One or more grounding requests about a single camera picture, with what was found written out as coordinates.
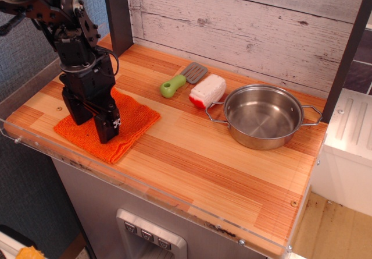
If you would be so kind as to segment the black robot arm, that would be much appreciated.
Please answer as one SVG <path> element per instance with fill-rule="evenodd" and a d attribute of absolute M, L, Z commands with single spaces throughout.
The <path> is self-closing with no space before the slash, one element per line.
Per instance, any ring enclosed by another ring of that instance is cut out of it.
<path fill-rule="evenodd" d="M 82 0 L 1 0 L 1 12 L 13 15 L 1 26 L 7 35 L 24 18 L 43 32 L 60 59 L 62 97 L 77 125 L 93 119 L 101 143 L 119 133 L 119 110 L 111 95 L 116 70 L 113 52 L 98 46 L 98 26 Z"/>

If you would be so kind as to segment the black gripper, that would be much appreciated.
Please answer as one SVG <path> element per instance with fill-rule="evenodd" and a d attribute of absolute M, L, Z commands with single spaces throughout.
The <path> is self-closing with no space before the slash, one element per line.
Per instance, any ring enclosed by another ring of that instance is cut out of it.
<path fill-rule="evenodd" d="M 62 97 L 77 125 L 94 117 L 102 144 L 119 134 L 121 119 L 111 90 L 115 76 L 108 54 L 91 55 L 80 66 L 62 66 L 59 80 L 63 83 Z"/>

